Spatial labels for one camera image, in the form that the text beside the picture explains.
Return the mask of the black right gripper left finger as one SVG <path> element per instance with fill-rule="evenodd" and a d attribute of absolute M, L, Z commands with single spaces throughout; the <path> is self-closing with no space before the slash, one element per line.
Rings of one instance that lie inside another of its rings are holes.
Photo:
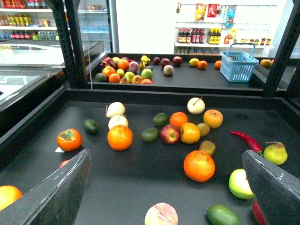
<path fill-rule="evenodd" d="M 72 225 L 90 173 L 91 154 L 83 149 L 63 167 L 0 212 L 2 225 Z"/>

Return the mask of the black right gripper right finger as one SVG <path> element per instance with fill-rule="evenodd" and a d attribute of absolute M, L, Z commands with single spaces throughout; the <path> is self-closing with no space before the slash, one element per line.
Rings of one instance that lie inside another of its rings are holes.
<path fill-rule="evenodd" d="M 242 155 L 249 186 L 269 225 L 300 223 L 300 180 L 252 150 Z"/>

